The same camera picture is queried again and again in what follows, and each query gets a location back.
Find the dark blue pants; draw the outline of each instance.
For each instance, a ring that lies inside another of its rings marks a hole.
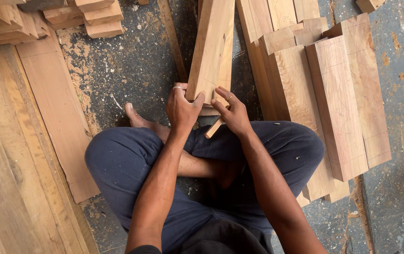
[[[309,128],[292,122],[251,122],[295,196],[301,193],[324,155],[323,142]],[[237,136],[222,125],[211,139],[209,126],[191,131],[184,149],[196,157],[242,160]],[[117,127],[97,134],[86,150],[86,164],[102,195],[126,229],[137,195],[157,159],[163,142],[147,128]],[[228,219],[270,234],[273,228],[255,195],[249,167],[218,195],[218,205],[207,207],[175,188],[163,227],[163,252],[181,245],[206,223]]]

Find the hand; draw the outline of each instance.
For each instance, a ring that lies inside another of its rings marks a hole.
[[[188,133],[193,128],[205,101],[205,92],[199,93],[193,103],[185,99],[187,83],[176,83],[166,104],[166,113],[172,129],[178,133]]]
[[[250,131],[253,131],[246,106],[233,93],[223,87],[216,88],[215,92],[226,99],[230,105],[229,111],[221,102],[211,100],[211,105],[221,114],[229,129],[238,137],[246,136]]]

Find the man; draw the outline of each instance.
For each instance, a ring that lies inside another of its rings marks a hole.
[[[189,103],[186,87],[177,83],[166,105],[172,129],[127,103],[132,128],[105,130],[87,148],[86,164],[129,232],[125,253],[273,253],[273,229],[285,253],[327,253],[295,199],[323,158],[318,136],[291,122],[250,123],[220,87],[231,108],[211,101],[226,125],[206,139],[209,126],[192,130],[205,93]],[[223,189],[217,204],[189,200],[177,176],[214,179]]]

